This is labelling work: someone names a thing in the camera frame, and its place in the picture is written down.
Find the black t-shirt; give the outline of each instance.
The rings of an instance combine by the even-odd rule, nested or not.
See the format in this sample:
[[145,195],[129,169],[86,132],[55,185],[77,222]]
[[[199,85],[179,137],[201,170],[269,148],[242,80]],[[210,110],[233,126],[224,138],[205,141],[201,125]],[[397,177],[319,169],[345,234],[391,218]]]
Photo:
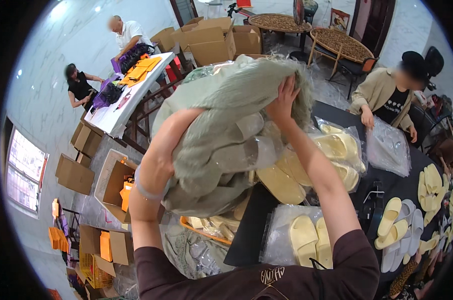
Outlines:
[[75,98],[82,100],[90,94],[91,85],[86,81],[86,76],[84,72],[78,72],[77,78],[78,81],[73,81],[69,84],[68,91],[72,92],[75,95]]
[[333,270],[258,264],[191,280],[158,248],[136,249],[134,257],[140,299],[320,299],[323,291],[326,300],[370,300],[379,282],[377,258],[360,229],[335,243]]
[[398,88],[395,87],[395,91],[391,95],[390,99],[388,99],[382,107],[374,111],[374,115],[386,123],[391,124],[403,109],[409,92],[410,90],[400,92]]

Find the black sleeveless top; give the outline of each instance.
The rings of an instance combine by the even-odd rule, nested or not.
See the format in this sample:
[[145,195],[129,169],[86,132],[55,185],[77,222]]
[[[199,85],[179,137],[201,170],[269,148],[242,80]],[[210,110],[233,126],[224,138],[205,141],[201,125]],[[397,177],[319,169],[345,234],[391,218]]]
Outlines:
[[86,81],[86,76],[84,72],[78,72],[77,78],[79,79],[78,81],[73,81],[72,83],[69,83],[68,91],[72,92],[75,95],[75,98],[78,100],[82,100],[86,96],[90,94],[90,90],[92,87],[91,85]]

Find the window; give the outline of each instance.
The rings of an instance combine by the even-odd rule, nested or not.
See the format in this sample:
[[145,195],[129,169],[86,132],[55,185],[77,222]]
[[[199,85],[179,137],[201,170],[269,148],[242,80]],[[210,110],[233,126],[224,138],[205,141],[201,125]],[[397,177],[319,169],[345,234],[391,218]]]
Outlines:
[[7,160],[7,194],[14,202],[38,213],[43,171],[48,154],[13,130]]

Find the black cap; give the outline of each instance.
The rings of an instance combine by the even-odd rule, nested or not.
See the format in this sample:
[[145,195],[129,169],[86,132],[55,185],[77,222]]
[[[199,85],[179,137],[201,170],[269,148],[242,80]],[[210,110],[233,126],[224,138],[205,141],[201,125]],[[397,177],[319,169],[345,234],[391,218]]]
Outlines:
[[429,83],[427,64],[421,54],[415,51],[404,52],[400,67],[412,79],[421,81],[425,85]]

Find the window frame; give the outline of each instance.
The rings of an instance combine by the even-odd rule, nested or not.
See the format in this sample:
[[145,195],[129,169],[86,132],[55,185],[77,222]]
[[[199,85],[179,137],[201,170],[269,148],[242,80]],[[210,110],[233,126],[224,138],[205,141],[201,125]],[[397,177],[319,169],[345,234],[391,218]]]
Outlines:
[[36,201],[37,201],[36,210],[31,209],[30,207],[20,203],[19,201],[16,201],[13,197],[11,197],[8,194],[7,189],[5,189],[4,195],[7,197],[8,201],[10,202],[10,204],[12,204],[15,208],[19,209],[20,211],[22,211],[26,215],[31,216],[32,218],[38,219],[39,213],[40,213],[40,199],[41,199],[41,195],[42,195],[43,175],[44,175],[44,171],[45,171],[45,168],[46,168],[46,163],[48,162],[49,153],[47,153],[46,151],[43,151],[43,149],[41,149],[40,147],[37,147],[43,153],[45,153],[47,155],[47,157],[45,158],[45,160],[43,162],[43,168],[42,168],[42,172],[40,174],[40,180],[36,180],[36,179],[30,177],[28,174],[26,174],[24,171],[21,171],[20,169],[18,169],[15,165],[13,165],[10,162],[11,146],[13,144],[13,137],[14,137],[16,131],[18,131],[18,133],[20,135],[22,135],[26,140],[28,140],[35,147],[37,147],[37,145],[35,145],[32,141],[30,141],[28,138],[26,138],[26,136],[21,133],[21,131],[18,129],[18,127],[16,127],[13,124],[13,129],[11,130],[10,139],[9,139],[9,142],[8,142],[8,151],[7,151],[7,159],[6,159],[6,165],[5,165],[5,178],[4,178],[5,181],[4,182],[6,184],[8,183],[8,168],[12,168],[12,170],[18,172],[18,174],[20,174],[21,176],[25,177],[26,179],[28,179],[32,183],[37,184],[38,185],[38,195],[37,195],[37,199],[36,199]]

